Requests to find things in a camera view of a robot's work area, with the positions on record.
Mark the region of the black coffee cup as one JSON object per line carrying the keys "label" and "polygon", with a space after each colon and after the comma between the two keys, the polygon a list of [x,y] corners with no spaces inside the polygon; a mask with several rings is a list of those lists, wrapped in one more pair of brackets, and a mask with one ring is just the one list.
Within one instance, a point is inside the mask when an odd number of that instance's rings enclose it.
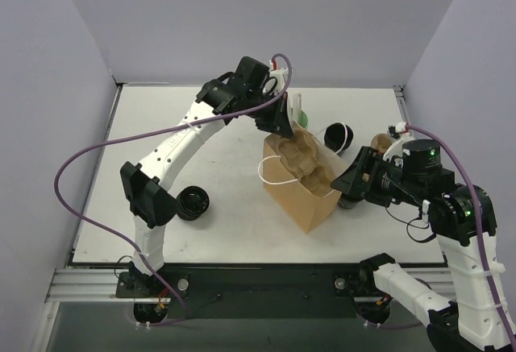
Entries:
{"label": "black coffee cup", "polygon": [[342,194],[338,200],[338,207],[341,209],[354,209],[358,203],[361,202],[361,199],[356,199],[352,197],[348,197]]}

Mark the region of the brown paper bag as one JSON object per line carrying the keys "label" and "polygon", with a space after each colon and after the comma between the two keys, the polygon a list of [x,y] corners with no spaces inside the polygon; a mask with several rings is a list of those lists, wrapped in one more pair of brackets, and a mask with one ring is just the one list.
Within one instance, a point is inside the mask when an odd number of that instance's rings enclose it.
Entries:
{"label": "brown paper bag", "polygon": [[293,125],[293,137],[270,134],[264,139],[258,177],[264,189],[305,234],[334,212],[341,192],[331,182],[349,163],[309,131]]}

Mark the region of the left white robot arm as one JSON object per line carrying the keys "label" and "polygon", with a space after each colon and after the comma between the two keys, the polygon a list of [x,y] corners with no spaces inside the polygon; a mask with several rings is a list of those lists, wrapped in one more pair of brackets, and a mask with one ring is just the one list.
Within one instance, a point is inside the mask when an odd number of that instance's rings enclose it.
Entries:
{"label": "left white robot arm", "polygon": [[137,164],[120,169],[123,191],[134,216],[136,249],[130,273],[145,296],[164,286],[158,272],[164,266],[164,232],[178,213],[178,201],[169,194],[174,180],[197,151],[231,120],[248,116],[256,128],[288,139],[293,137],[287,89],[291,65],[277,66],[243,57],[234,72],[206,82],[184,118],[170,136]]}

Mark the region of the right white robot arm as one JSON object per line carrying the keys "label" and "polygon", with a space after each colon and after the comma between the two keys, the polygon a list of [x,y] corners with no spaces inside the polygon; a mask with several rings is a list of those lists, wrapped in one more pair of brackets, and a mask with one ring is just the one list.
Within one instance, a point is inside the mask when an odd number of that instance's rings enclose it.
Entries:
{"label": "right white robot arm", "polygon": [[418,208],[450,271],[455,299],[428,288],[386,253],[360,262],[358,286],[410,311],[437,351],[513,351],[515,324],[502,296],[505,268],[497,261],[493,203],[482,188],[456,183],[441,164],[440,148],[433,139],[405,141],[397,153],[362,147],[331,188],[351,204]]}

